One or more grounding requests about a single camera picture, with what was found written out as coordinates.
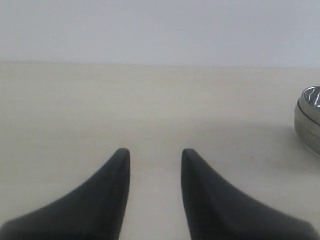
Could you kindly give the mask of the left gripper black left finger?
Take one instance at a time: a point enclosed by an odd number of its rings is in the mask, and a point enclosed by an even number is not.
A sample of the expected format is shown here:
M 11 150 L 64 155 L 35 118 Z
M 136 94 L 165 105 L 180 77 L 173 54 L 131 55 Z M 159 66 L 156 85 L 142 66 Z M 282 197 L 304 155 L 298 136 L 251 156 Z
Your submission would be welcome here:
M 118 240 L 130 189 L 131 159 L 117 149 L 89 179 L 63 197 L 0 228 L 2 240 Z

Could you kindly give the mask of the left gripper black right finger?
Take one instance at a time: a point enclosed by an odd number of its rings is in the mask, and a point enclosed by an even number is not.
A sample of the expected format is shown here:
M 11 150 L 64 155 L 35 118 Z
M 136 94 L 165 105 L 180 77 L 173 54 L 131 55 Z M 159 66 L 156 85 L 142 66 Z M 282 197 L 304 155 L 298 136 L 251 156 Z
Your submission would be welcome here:
M 307 221 L 230 184 L 192 148 L 181 154 L 181 192 L 193 240 L 318 240 Z

